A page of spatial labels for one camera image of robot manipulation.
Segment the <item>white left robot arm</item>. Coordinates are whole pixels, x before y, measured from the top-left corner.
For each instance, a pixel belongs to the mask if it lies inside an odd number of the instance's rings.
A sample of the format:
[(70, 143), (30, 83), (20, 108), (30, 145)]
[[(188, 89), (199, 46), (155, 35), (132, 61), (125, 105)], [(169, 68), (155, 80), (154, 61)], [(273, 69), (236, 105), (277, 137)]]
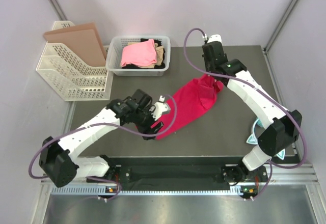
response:
[(107, 156), (81, 157), (81, 153), (104, 135), (129, 123), (136, 125), (144, 139), (154, 139), (163, 128), (159, 118), (170, 110), (163, 96), (153, 103), (152, 97), (140, 89), (123, 100), (114, 99), (70, 135), (57, 140), (47, 138), (43, 143), (51, 144), (41, 152), (39, 166), (56, 187), (87, 177), (111, 181), (116, 166)]

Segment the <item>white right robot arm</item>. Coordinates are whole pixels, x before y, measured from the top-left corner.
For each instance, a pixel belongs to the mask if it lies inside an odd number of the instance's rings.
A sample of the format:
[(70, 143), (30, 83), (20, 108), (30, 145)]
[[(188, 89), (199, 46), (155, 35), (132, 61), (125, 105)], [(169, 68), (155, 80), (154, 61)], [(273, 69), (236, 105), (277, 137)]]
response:
[(242, 165), (237, 169), (242, 180), (250, 181), (256, 176), (257, 168), (298, 140), (302, 115), (273, 100), (240, 60), (229, 61), (220, 35), (211, 36), (202, 49), (206, 72), (212, 73), (214, 78), (234, 92), (264, 128), (258, 144), (242, 159)]

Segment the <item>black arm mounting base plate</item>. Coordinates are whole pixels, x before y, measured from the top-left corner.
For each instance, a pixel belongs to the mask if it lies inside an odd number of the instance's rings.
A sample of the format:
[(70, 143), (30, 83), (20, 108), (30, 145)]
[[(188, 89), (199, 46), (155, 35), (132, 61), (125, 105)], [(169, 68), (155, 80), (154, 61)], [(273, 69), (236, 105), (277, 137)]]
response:
[(239, 156), (105, 157), (110, 169), (104, 179), (123, 190), (228, 190), (234, 184), (267, 181), (264, 166), (249, 171)]

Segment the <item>red t shirt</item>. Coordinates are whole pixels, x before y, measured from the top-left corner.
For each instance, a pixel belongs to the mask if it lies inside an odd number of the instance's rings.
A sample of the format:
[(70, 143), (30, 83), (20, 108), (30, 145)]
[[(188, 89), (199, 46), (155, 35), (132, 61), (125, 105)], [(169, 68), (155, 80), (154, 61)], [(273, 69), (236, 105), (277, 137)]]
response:
[(216, 103), (218, 93), (223, 88), (224, 85), (221, 81), (206, 74), (189, 81), (173, 95), (177, 105), (174, 124), (156, 139), (163, 139), (203, 116)]

